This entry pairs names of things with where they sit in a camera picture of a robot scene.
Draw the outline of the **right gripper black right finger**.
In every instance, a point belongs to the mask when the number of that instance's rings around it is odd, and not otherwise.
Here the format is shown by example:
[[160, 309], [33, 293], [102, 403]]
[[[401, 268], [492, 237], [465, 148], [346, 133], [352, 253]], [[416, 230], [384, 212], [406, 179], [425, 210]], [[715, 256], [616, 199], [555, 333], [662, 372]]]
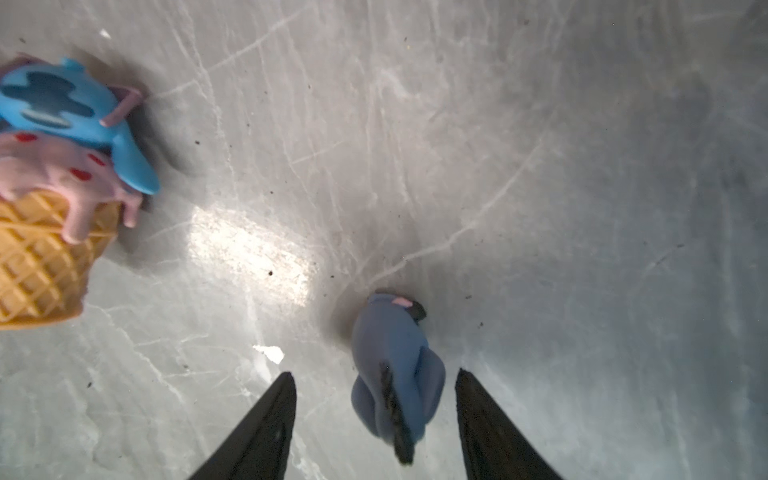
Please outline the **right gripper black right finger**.
[[469, 480], [561, 480], [471, 372], [458, 372], [455, 392]]

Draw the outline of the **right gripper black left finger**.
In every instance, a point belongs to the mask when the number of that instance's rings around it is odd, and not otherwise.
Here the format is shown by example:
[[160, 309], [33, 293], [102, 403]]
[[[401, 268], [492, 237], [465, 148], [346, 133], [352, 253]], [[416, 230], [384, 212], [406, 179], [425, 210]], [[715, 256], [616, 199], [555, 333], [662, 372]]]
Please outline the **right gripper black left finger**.
[[283, 372], [191, 477], [195, 480], [284, 479], [296, 405], [294, 377]]

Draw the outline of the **blue grey eeyore toy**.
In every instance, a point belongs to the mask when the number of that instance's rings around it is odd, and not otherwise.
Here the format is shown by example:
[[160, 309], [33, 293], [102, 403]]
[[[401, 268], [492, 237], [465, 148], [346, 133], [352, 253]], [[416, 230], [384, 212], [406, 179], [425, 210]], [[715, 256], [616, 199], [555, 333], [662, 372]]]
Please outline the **blue grey eeyore toy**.
[[352, 330], [353, 409], [373, 436], [394, 449], [402, 465], [413, 463], [446, 382], [444, 362], [419, 326], [425, 318], [417, 301], [375, 293]]

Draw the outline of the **ice cream cone toy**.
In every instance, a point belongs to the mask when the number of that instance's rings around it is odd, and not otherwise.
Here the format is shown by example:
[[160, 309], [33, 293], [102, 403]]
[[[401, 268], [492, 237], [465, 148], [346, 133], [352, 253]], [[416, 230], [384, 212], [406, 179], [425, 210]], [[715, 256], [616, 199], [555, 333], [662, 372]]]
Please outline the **ice cream cone toy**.
[[1, 326], [79, 316], [96, 260], [137, 224], [159, 179], [128, 124], [141, 91], [79, 62], [1, 68]]

